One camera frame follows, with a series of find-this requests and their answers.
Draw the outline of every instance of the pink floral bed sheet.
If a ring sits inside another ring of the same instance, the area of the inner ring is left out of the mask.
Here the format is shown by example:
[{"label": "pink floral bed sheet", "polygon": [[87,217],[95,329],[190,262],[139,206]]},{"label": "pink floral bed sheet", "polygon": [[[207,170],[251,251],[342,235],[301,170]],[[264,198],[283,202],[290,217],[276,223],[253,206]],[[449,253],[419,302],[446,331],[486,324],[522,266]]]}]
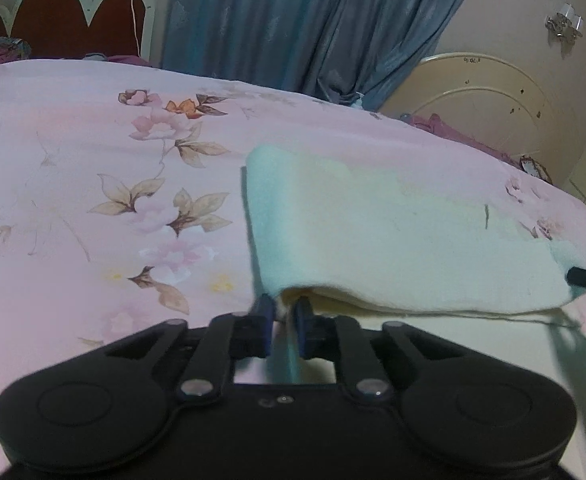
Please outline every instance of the pink floral bed sheet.
[{"label": "pink floral bed sheet", "polygon": [[[400,121],[152,68],[0,65],[0,391],[171,317],[204,326],[248,309],[242,167],[265,142],[393,168],[571,240],[586,260],[584,205]],[[570,311],[586,335],[586,296]]]}]

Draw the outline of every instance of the gray curtain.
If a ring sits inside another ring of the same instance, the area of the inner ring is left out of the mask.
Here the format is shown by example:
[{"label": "gray curtain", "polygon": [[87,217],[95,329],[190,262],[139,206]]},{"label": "gray curtain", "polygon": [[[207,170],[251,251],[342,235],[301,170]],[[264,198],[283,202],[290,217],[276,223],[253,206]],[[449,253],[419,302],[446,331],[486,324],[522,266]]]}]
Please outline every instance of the gray curtain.
[{"label": "gray curtain", "polygon": [[171,0],[163,68],[377,109],[462,0]]}]

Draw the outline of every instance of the light green towel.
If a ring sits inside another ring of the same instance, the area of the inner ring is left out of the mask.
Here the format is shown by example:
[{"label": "light green towel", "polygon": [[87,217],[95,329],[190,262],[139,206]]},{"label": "light green towel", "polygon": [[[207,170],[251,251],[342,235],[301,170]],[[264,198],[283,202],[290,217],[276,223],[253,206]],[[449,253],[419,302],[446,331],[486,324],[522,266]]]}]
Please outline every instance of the light green towel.
[{"label": "light green towel", "polygon": [[519,314],[574,298],[569,242],[534,239],[484,204],[411,188],[390,171],[260,146],[247,204],[265,290],[315,288],[376,310]]}]

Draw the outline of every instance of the headboard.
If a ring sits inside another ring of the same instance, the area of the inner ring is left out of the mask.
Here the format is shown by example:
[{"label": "headboard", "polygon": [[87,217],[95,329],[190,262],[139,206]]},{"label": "headboard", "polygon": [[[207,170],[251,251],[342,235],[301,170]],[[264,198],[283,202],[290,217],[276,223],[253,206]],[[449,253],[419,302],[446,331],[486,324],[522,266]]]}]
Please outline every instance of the headboard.
[{"label": "headboard", "polygon": [[0,6],[0,36],[28,41],[35,58],[137,56],[139,45],[148,60],[154,18],[155,0],[17,0]]},{"label": "headboard", "polygon": [[486,54],[453,52],[423,59],[380,110],[426,119],[438,114],[459,132],[515,160],[530,155],[554,182],[571,170],[568,132],[537,83],[511,63]]}]

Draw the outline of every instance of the red headboard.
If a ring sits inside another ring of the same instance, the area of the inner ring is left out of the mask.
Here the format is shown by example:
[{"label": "red headboard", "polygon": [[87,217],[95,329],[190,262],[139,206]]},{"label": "red headboard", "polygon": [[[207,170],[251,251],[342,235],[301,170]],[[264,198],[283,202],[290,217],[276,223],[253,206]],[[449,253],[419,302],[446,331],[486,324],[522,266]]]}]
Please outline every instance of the red headboard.
[{"label": "red headboard", "polygon": [[78,59],[91,52],[148,60],[154,0],[17,0],[0,8],[0,36],[28,41],[32,57]]}]

